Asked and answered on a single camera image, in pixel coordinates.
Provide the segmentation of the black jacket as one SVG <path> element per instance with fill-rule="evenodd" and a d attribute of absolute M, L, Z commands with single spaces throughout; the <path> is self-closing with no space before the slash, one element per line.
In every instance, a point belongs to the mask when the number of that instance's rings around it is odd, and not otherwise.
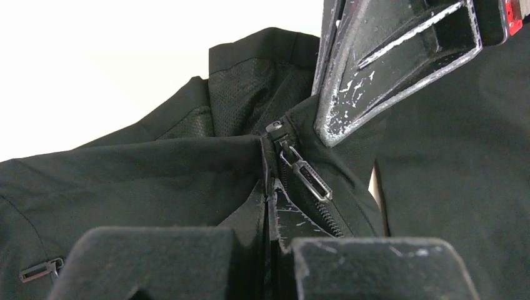
<path fill-rule="evenodd" d="M 231 228 L 242 275 L 231 299 L 276 297 L 264 257 L 264 171 L 294 204 L 295 228 L 331 223 L 264 128 L 282 119 L 334 191 L 344 235 L 440 238 L 480 299 L 529 298 L 529 29 L 430 84 L 326 149 L 311 132 L 318 38 L 267 28 L 210 50 L 142 120 L 81 147 L 1 163 L 1 298 L 46 299 L 72 248 L 115 228 Z"/>

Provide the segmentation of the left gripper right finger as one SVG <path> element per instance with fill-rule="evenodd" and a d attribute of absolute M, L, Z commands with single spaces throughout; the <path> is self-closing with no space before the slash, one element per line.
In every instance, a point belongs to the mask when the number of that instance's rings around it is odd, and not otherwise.
<path fill-rule="evenodd" d="M 436 238 L 332 237 L 289 198 L 269 198 L 273 299 L 477 299 L 456 250 Z"/>

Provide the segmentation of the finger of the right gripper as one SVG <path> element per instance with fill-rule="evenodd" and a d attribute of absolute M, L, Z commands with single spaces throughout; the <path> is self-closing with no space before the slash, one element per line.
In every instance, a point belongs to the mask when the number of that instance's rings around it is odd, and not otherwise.
<path fill-rule="evenodd" d="M 345 1 L 314 130 L 331 148 L 509 37 L 505 1 Z"/>
<path fill-rule="evenodd" d="M 330 61 L 338 24 L 343 16 L 345 0 L 324 0 L 316 69 L 311 95 L 319 94 Z"/>

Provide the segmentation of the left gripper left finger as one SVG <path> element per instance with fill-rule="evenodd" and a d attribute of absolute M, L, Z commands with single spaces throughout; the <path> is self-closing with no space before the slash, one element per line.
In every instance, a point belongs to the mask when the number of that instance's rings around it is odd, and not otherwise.
<path fill-rule="evenodd" d="M 74 245 L 49 299 L 259 299 L 265 198 L 258 182 L 216 227 L 99 227 Z"/>

